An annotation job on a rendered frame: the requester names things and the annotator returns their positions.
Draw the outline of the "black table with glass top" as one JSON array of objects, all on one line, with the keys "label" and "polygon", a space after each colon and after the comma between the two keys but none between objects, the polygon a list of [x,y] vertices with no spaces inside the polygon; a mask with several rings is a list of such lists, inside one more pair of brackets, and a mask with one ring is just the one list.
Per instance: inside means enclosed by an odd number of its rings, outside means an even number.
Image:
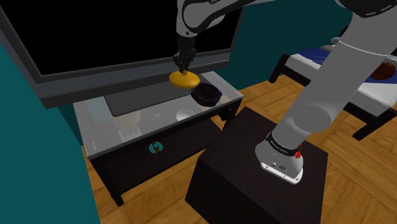
[{"label": "black table with glass top", "polygon": [[[220,133],[211,117],[229,123],[236,114],[244,96],[214,71],[200,77],[222,93],[214,107],[184,95],[113,116],[103,97],[74,103],[85,156],[117,206],[124,203],[123,193],[211,144]],[[195,115],[177,121],[182,109]]]}]

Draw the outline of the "yellow round object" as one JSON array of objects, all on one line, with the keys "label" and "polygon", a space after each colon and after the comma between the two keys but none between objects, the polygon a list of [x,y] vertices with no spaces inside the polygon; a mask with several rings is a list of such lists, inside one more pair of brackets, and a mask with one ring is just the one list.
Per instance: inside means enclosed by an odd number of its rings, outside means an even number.
[{"label": "yellow round object", "polygon": [[169,75],[169,81],[179,88],[195,88],[200,83],[200,78],[190,71],[174,71]]}]

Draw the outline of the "small white bowl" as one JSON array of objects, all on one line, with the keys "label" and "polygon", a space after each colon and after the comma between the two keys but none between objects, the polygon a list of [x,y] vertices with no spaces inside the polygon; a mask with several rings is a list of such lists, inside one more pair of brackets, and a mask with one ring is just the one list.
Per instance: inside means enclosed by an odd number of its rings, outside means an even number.
[{"label": "small white bowl", "polygon": [[195,115],[194,111],[191,111],[189,109],[182,109],[176,113],[176,119],[177,119],[177,121],[181,121],[181,120],[187,119],[193,115]]}]

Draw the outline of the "dark robot stand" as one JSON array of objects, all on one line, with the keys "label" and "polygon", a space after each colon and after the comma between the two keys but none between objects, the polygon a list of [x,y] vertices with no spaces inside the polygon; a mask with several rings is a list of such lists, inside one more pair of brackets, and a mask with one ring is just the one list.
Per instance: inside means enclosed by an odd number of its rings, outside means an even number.
[{"label": "dark robot stand", "polygon": [[199,156],[185,200],[209,224],[321,224],[328,154],[303,142],[303,178],[292,185],[254,152],[274,127],[245,107]]}]

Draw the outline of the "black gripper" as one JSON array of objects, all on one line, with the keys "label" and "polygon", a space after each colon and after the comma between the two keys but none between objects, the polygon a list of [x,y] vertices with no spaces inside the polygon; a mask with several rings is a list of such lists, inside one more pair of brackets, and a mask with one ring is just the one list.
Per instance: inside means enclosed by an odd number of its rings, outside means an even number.
[{"label": "black gripper", "polygon": [[195,36],[185,37],[178,35],[178,53],[173,55],[175,65],[177,65],[179,72],[188,71],[191,62],[196,55]]}]

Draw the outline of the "black bed with white mattress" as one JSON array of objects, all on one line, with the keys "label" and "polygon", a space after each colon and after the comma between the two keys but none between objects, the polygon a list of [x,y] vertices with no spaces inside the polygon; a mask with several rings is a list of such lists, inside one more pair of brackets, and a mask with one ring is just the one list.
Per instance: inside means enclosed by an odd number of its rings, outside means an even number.
[{"label": "black bed with white mattress", "polygon": [[[338,40],[335,37],[331,39],[331,45],[282,55],[268,81],[274,83],[280,74],[284,74],[307,86]],[[397,104],[397,57],[388,56],[378,71],[387,71],[392,77],[380,80],[369,76],[344,107],[346,112],[366,123],[352,135],[358,141],[397,117],[397,109],[393,108]]]}]

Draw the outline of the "dark blue bowl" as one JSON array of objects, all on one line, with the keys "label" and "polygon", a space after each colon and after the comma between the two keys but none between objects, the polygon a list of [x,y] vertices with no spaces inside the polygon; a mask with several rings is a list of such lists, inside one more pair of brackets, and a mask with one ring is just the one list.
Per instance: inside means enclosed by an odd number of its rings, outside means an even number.
[{"label": "dark blue bowl", "polygon": [[201,106],[214,107],[221,99],[221,91],[210,83],[200,82],[192,89],[192,98]]}]

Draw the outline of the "large black television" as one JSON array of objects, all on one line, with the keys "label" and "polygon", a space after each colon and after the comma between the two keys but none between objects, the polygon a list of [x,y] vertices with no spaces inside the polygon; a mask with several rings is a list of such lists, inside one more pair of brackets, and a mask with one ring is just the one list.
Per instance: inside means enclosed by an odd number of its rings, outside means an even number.
[{"label": "large black television", "polygon": [[190,93],[178,70],[179,0],[0,0],[0,99],[21,75],[46,108],[100,97],[120,116]]}]

